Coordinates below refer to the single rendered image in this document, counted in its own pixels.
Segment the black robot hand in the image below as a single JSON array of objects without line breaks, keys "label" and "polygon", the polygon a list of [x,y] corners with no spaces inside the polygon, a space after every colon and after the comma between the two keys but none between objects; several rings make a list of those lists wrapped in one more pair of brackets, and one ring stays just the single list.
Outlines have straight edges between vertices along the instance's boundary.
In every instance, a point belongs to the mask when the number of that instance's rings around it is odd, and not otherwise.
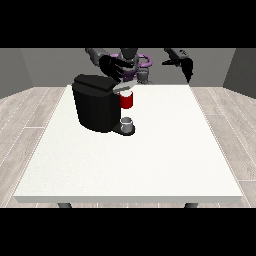
[{"label": "black robot hand", "polygon": [[99,67],[105,75],[111,77],[117,82],[120,82],[123,74],[123,67],[132,68],[133,64],[127,63],[126,61],[119,60],[109,55],[103,55],[99,59]]},{"label": "black robot hand", "polygon": [[163,62],[163,65],[175,65],[180,67],[187,82],[190,82],[193,75],[193,60],[190,58],[184,59],[169,59]]}]

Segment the pale grey machine lid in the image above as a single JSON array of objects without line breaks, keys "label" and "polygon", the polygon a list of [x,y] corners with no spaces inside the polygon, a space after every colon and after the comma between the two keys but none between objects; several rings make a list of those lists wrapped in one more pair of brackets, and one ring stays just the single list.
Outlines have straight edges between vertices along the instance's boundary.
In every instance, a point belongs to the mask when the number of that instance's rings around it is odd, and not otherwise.
[{"label": "pale grey machine lid", "polygon": [[121,91],[130,90],[133,86],[132,81],[120,83],[113,88],[113,93],[118,94]]}]

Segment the red pod holder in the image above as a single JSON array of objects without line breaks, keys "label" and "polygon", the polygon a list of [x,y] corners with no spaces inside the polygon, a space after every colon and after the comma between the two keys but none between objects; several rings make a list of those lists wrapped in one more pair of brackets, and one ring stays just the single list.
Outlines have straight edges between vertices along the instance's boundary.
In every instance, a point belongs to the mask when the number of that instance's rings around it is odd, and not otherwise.
[{"label": "red pod holder", "polygon": [[133,106],[133,92],[131,90],[121,91],[119,93],[120,107],[129,109]]}]

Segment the black coffee machine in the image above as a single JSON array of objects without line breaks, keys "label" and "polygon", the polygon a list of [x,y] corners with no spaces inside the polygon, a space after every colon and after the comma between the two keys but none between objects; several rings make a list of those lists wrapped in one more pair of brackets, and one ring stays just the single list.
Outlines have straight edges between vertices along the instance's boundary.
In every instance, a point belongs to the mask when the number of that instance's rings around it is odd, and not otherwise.
[{"label": "black coffee machine", "polygon": [[118,82],[98,75],[80,74],[74,78],[72,91],[79,122],[101,133],[116,132],[123,136],[135,133],[135,126],[121,123],[120,96],[113,92]]}]

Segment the small grey cup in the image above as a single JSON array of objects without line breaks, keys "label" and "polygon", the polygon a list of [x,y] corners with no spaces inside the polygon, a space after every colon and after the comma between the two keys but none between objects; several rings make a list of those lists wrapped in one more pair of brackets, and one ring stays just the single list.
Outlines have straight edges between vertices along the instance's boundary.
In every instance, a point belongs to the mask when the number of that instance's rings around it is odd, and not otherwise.
[{"label": "small grey cup", "polygon": [[120,124],[121,124],[121,131],[124,133],[129,133],[133,129],[133,121],[130,117],[123,117],[120,120]]}]

